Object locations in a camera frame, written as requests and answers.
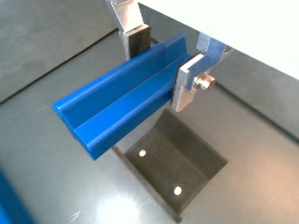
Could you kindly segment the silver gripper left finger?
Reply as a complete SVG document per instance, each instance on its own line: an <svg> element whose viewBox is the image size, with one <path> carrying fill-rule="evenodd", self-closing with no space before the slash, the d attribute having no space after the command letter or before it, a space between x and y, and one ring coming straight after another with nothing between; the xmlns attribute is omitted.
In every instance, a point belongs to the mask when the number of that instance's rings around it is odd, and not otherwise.
<svg viewBox="0 0 299 224"><path fill-rule="evenodd" d="M150 27L144 23L137 0L105 0L116 22L125 58L132 59L150 47Z"/></svg>

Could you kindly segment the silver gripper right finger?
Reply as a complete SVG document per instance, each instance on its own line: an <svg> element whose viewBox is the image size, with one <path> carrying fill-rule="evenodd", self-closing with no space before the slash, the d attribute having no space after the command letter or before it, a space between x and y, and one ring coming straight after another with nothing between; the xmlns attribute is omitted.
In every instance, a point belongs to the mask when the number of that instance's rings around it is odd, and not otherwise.
<svg viewBox="0 0 299 224"><path fill-rule="evenodd" d="M172 109L181 112L190 104L197 90L209 91L216 79L210 69L230 52L230 47L204 33L198 34L198 53L178 67L172 91Z"/></svg>

